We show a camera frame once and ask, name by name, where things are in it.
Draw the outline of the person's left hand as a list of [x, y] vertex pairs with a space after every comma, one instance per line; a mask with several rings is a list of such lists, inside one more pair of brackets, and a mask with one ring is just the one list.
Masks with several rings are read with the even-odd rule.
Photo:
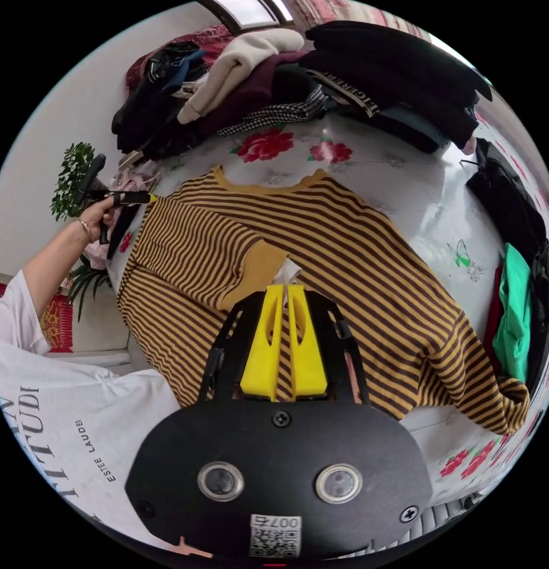
[[115, 195], [111, 194], [105, 199], [88, 206], [78, 218], [78, 222], [84, 230], [89, 244], [108, 242], [109, 228], [114, 221], [117, 206]]

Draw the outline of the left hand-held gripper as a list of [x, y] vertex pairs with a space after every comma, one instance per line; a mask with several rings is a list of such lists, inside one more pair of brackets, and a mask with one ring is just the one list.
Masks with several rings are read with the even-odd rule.
[[81, 198], [81, 205], [88, 207], [110, 196], [114, 196], [114, 206], [118, 211], [113, 225], [102, 225], [99, 240], [87, 247], [86, 257], [89, 261], [112, 259], [140, 207], [158, 200], [157, 196], [147, 191], [91, 190]]

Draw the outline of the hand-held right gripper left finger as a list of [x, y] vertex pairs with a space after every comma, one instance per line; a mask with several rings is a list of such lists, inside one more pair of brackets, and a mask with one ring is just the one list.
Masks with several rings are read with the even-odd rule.
[[284, 288], [283, 285], [270, 285], [261, 298], [257, 325], [240, 380], [240, 388], [245, 396], [276, 398]]

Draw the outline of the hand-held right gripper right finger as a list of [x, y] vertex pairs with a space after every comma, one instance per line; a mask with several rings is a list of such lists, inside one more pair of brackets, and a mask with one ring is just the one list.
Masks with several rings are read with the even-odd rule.
[[294, 398], [321, 398], [327, 392], [327, 378], [306, 290], [287, 286], [291, 384]]

